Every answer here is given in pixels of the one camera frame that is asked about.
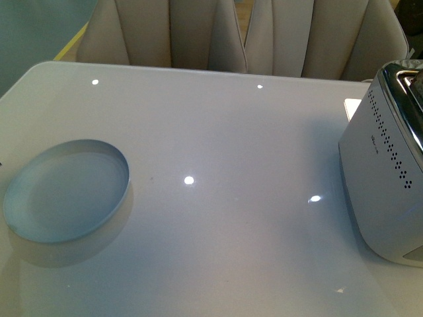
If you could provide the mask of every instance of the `toaster vent holes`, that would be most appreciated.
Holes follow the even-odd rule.
[[[392,144],[391,136],[389,135],[387,129],[384,127],[385,122],[383,121],[382,115],[379,113],[379,107],[376,104],[372,90],[369,91],[368,98],[371,104],[371,109],[373,110],[374,120],[381,134],[381,138],[383,139],[383,144],[387,146],[387,153],[391,156],[391,161],[394,164],[395,170],[398,172],[399,179],[403,182],[404,189],[411,189],[412,181],[408,179],[409,175],[407,174],[407,171],[404,170],[403,162],[400,160],[398,152],[394,152],[394,144]]]

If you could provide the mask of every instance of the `toaster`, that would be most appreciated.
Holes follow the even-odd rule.
[[[386,260],[417,267],[423,267],[423,101],[413,80],[422,69],[423,60],[384,65],[339,141],[344,187],[364,241]]]

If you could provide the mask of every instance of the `glossy table surface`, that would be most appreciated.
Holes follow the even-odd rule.
[[[75,139],[121,150],[131,185],[73,242],[0,217],[0,316],[421,316],[423,270],[369,250],[344,198],[344,100],[367,88],[37,65],[0,99],[1,205],[30,159]]]

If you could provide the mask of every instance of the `beige chair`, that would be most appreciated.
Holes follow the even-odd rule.
[[[98,0],[76,60],[247,71],[233,0]]]
[[[255,0],[245,50],[249,73],[362,81],[408,43],[389,0]]]

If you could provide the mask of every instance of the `chair backrest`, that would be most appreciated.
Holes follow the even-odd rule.
[[[233,0],[98,0],[77,61],[247,71]]]
[[[249,73],[362,81],[408,43],[388,0],[255,0],[245,49]]]

